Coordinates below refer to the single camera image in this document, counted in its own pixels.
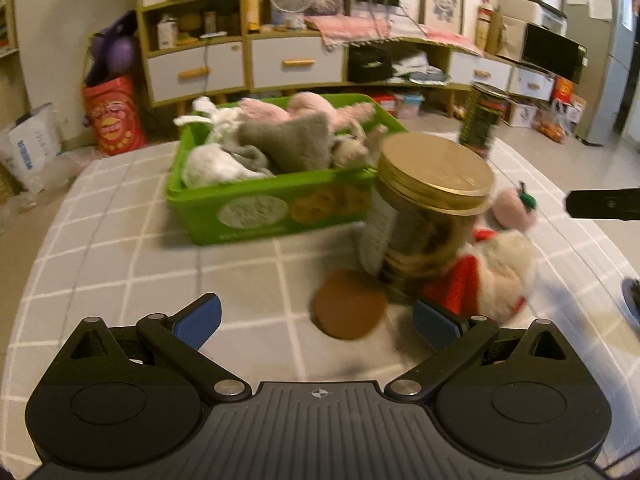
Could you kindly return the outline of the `green plastic bin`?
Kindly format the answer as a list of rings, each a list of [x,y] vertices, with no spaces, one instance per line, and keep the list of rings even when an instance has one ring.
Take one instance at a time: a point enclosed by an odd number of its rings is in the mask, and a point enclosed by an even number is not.
[[[362,125],[367,132],[377,124],[387,134],[400,133],[402,125],[387,110],[359,93],[326,94],[333,106],[371,102],[375,115]],[[289,98],[259,100],[282,108]],[[257,240],[337,226],[362,219],[370,204],[375,168],[284,172],[254,146],[225,148],[244,167],[266,174],[265,179],[187,188],[181,171],[190,151],[206,145],[204,125],[180,128],[178,152],[167,183],[166,200],[195,244],[211,245]]]

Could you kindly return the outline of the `beige dog plush blue dress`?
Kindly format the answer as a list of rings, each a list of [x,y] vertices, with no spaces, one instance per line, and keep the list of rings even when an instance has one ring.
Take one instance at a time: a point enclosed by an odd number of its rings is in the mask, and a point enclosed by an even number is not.
[[[362,169],[378,166],[381,144],[388,128],[377,124],[369,132],[355,119],[349,133],[336,136],[331,148],[332,167],[336,169]]]

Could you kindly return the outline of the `brown round cookie toy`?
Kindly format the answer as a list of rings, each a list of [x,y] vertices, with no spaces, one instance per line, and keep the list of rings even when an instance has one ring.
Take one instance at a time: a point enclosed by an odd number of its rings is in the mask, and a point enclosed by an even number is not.
[[[372,275],[355,269],[332,271],[319,288],[312,314],[320,330],[341,340],[363,338],[386,315],[384,286]]]

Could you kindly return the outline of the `red white santa plush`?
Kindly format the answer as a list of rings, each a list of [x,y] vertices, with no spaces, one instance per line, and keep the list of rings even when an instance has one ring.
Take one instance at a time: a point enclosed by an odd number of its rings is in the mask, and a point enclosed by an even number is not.
[[[476,229],[449,270],[421,296],[460,318],[484,315],[499,324],[522,310],[537,275],[537,249],[523,233]]]

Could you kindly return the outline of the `black bag in shelf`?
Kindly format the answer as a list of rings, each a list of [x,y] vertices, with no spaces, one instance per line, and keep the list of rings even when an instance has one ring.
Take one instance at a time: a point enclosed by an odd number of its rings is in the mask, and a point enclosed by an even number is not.
[[[390,55],[378,47],[350,47],[347,61],[347,79],[354,84],[372,84],[394,76]]]

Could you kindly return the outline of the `clear storage box blue lid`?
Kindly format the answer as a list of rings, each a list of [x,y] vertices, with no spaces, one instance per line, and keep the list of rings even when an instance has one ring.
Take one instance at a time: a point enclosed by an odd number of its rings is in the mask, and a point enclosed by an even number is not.
[[[398,119],[411,119],[419,116],[421,106],[424,102],[424,96],[422,96],[422,94],[401,93],[396,94],[395,98],[395,116]]]

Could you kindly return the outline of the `cartoon girl picture frame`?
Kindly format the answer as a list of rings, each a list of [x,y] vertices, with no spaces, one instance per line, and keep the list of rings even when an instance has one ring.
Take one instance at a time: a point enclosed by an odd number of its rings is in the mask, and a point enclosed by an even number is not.
[[[464,3],[465,0],[420,0],[419,23],[462,35]]]

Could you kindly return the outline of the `grey plush toy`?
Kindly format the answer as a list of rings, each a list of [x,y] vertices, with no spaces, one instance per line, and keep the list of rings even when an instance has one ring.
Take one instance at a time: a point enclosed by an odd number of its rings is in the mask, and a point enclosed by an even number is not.
[[[331,166],[329,119],[314,113],[286,122],[248,120],[224,142],[225,148],[254,146],[284,172],[327,170]]]

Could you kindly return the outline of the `white brown plush doll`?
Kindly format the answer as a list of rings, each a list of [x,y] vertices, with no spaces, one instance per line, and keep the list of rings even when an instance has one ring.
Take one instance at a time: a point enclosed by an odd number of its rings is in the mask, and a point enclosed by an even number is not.
[[[207,188],[217,184],[265,179],[267,175],[247,169],[219,145],[206,144],[190,151],[181,177],[187,188]]]

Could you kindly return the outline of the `purple ball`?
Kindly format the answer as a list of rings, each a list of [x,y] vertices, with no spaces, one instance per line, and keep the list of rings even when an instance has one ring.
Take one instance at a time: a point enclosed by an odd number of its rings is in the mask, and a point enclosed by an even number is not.
[[[106,54],[107,68],[111,74],[120,76],[128,73],[136,60],[137,47],[134,38],[116,39]]]

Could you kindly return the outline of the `tall dark snack can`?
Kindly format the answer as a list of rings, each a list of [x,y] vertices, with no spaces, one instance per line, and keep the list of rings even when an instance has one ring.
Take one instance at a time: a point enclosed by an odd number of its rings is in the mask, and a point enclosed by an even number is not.
[[[482,82],[474,82],[466,104],[458,143],[487,158],[494,142],[495,128],[506,114],[506,92]]]

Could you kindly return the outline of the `pink knitted apple toy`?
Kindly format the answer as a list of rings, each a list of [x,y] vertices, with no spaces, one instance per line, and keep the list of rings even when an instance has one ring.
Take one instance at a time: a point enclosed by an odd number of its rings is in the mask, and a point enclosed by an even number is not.
[[[521,181],[517,186],[504,188],[498,193],[491,212],[503,229],[526,233],[536,223],[538,204]]]

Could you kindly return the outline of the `white paper bag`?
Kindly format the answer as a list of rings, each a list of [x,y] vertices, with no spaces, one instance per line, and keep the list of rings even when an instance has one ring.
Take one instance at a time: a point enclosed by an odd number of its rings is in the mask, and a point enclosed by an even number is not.
[[[1,130],[1,163],[28,192],[44,190],[43,169],[61,152],[52,103],[33,108]]]

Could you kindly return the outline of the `white cloth rabbit toy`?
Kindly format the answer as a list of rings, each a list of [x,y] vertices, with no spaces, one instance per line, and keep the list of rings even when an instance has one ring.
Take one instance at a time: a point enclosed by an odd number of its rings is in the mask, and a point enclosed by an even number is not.
[[[178,128],[185,125],[204,125],[208,129],[206,144],[225,144],[238,133],[244,122],[239,107],[218,107],[208,96],[200,96],[192,102],[192,113],[174,119]]]

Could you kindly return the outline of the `pink plush bunny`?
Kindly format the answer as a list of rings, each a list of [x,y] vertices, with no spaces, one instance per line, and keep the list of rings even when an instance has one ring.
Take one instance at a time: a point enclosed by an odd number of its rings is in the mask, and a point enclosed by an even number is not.
[[[267,124],[280,124],[295,118],[322,113],[328,118],[332,133],[350,128],[353,122],[358,122],[362,126],[370,122],[375,115],[375,106],[371,102],[335,107],[323,96],[312,92],[295,93],[288,100],[285,108],[250,98],[242,99],[239,108],[245,120]]]

